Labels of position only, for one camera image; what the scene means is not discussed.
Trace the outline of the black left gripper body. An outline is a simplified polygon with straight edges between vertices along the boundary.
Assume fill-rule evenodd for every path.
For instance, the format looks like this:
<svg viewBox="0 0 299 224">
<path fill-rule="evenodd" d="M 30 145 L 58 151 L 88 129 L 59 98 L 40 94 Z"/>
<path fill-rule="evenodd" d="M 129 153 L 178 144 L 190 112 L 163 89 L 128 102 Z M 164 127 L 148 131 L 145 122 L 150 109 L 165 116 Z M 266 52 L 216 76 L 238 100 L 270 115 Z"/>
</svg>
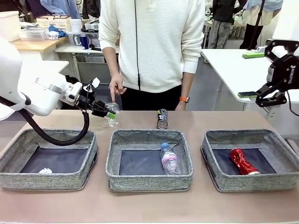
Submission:
<svg viewBox="0 0 299 224">
<path fill-rule="evenodd" d="M 78 98 L 78 108 L 90 110 L 94 116 L 106 116 L 109 112 L 106 104 L 101 100 L 96 100 L 94 92 L 81 90 Z"/>
</svg>

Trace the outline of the person's right hand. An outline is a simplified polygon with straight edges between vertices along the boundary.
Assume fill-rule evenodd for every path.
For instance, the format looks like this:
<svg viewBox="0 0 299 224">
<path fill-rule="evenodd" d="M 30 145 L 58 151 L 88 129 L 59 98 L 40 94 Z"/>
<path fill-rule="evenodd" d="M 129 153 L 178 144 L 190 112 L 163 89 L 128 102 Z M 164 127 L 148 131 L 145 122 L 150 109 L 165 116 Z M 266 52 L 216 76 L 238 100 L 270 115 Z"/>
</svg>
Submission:
<svg viewBox="0 0 299 224">
<path fill-rule="evenodd" d="M 112 102 L 115 102 L 115 95 L 121 95 L 127 90 L 126 87 L 123 87 L 123 79 L 119 73 L 111 75 L 109 90 Z"/>
</svg>

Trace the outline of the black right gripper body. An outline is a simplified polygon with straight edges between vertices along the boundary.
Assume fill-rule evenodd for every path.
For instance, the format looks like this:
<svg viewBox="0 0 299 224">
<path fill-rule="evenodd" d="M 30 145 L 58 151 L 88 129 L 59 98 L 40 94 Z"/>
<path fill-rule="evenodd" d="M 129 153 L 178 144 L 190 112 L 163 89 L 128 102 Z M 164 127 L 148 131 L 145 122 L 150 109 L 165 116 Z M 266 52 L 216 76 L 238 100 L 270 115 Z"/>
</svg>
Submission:
<svg viewBox="0 0 299 224">
<path fill-rule="evenodd" d="M 287 51 L 278 57 L 273 51 L 267 52 L 267 57 L 272 61 L 269 67 L 267 86 L 270 91 L 288 91 L 299 89 L 299 57 L 293 51 Z"/>
</svg>

